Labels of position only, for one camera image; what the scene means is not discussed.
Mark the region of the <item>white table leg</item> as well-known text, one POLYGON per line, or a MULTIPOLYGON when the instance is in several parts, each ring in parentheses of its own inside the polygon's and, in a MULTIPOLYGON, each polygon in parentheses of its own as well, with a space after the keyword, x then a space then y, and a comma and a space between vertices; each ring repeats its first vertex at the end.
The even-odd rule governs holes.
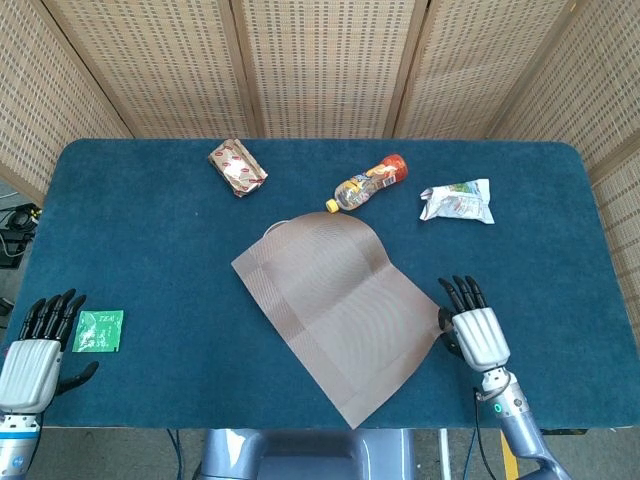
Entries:
POLYGON ((451 480, 449 441, 448 431, 446 428, 441 428, 438 430, 438 445, 441 480, 451 480))

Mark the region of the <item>green tea packet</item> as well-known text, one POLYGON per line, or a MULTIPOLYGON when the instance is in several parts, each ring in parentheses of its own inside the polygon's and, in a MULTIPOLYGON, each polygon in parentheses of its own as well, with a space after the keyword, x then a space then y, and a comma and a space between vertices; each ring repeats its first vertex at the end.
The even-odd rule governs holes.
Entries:
POLYGON ((81 311, 72 351, 115 353, 119 351, 124 311, 81 311))

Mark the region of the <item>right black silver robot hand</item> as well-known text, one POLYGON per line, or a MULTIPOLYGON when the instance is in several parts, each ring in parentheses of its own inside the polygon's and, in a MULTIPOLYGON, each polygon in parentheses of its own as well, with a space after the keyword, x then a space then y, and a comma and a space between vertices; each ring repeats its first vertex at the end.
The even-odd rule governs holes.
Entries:
POLYGON ((439 278, 453 309, 442 306, 438 324, 450 353, 464 359, 476 372, 505 366, 510 357, 504 333, 494 310, 471 276, 454 275, 453 282, 439 278))

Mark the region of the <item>blue felt table cover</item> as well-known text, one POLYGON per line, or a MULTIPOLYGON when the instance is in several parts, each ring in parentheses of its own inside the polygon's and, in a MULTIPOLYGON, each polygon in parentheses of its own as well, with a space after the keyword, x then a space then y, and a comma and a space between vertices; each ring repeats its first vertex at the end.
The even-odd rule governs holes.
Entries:
POLYGON ((564 143, 266 140, 268 173, 236 197, 213 139, 82 139, 55 169, 7 336, 39 299, 75 289, 123 310, 120 349, 55 399, 49 427, 340 428, 232 261, 283 219, 320 211, 340 181, 397 153, 408 177, 355 211, 438 304, 472 276, 544 428, 640 425, 640 357, 578 152, 564 143), (494 225, 419 216, 429 187, 487 178, 494 225))

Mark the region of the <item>brown woven placemat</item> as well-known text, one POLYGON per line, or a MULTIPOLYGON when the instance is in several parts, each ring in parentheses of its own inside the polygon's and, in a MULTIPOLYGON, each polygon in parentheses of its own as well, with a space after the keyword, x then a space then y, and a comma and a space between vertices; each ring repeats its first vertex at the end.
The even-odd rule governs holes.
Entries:
POLYGON ((441 333, 436 303, 349 215, 286 221, 232 267, 351 428, 396 393, 441 333))

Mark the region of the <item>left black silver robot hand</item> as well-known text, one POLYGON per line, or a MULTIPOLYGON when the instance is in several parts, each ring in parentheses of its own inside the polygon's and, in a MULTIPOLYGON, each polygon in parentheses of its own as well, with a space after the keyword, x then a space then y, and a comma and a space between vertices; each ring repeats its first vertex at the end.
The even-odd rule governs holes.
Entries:
POLYGON ((72 327, 85 301, 84 295, 70 289, 31 306, 0 371, 0 412, 40 414, 54 397, 82 386, 95 375, 97 361, 73 377, 59 378, 72 327))

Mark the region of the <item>gold crumpled snack wrapper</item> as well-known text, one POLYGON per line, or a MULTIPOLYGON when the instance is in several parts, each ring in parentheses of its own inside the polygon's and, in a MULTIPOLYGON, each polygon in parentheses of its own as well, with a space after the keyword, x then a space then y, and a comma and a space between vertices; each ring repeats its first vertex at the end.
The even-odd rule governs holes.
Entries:
POLYGON ((257 190, 268 177, 239 139, 225 140, 208 155, 208 161, 237 197, 257 190))

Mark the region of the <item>plastic bottle orange label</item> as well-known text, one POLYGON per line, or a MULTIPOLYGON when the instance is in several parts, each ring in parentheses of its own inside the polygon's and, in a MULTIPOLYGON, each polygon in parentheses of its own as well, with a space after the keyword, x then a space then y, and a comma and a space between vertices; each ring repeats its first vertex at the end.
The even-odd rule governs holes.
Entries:
POLYGON ((326 209, 329 213, 354 210, 380 190, 403 181, 407 175, 404 158, 398 154, 389 155, 378 165, 338 185, 333 196, 325 202, 326 209))

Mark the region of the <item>bamboo screen panel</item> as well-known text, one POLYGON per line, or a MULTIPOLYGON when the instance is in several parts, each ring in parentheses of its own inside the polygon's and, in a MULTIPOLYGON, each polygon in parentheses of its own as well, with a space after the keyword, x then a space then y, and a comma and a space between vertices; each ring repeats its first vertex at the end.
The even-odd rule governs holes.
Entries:
POLYGON ((235 0, 42 0, 131 134, 264 134, 235 0))
POLYGON ((42 0, 0 0, 0 180, 41 205, 64 148, 131 131, 42 0))
POLYGON ((430 0, 396 138, 478 139, 568 0, 430 0))
POLYGON ((431 0, 228 0, 263 138, 391 138, 431 0))
POLYGON ((640 152, 594 187, 611 260, 634 326, 640 325, 640 152))
POLYGON ((593 184, 640 183, 640 0, 573 0, 488 135, 564 142, 593 184))

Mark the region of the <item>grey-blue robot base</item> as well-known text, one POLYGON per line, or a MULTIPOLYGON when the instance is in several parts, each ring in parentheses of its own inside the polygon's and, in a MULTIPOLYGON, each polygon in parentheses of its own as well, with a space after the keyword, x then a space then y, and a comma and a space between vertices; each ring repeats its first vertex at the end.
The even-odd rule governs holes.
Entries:
POLYGON ((193 480, 415 480, 409 429, 210 429, 193 480))

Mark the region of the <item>white crumpled snack bag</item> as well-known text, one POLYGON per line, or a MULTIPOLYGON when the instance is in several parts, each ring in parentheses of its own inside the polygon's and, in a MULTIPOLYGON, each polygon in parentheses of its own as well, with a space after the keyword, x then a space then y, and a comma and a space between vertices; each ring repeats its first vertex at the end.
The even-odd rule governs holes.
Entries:
POLYGON ((450 218, 495 224, 489 207, 491 193, 487 178, 429 187, 420 194, 420 199, 425 202, 419 216, 422 221, 450 218))

